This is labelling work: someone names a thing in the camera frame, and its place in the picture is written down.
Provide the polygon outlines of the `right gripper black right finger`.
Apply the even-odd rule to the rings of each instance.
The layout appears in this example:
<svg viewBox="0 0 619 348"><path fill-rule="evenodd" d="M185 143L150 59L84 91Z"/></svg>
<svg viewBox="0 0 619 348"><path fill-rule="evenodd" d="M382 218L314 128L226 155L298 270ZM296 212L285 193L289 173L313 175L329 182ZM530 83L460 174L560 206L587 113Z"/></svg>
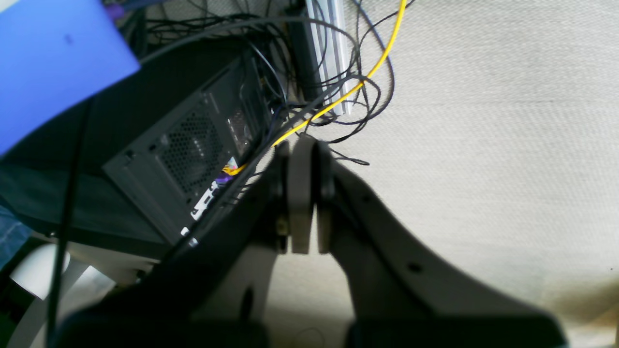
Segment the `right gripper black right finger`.
<svg viewBox="0 0 619 348"><path fill-rule="evenodd" d="M360 177L314 148L319 251L354 309L347 348L565 348L557 320L458 270L411 234Z"/></svg>

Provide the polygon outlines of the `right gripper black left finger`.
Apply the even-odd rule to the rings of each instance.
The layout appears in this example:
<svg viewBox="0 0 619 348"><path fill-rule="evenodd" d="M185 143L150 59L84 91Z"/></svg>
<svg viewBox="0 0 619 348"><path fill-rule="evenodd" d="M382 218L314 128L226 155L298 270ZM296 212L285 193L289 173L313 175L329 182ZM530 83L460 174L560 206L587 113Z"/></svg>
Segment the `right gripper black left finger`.
<svg viewBox="0 0 619 348"><path fill-rule="evenodd" d="M65 319L52 348L268 348L276 259L310 251L316 139L276 147L265 172L201 240L139 284Z"/></svg>

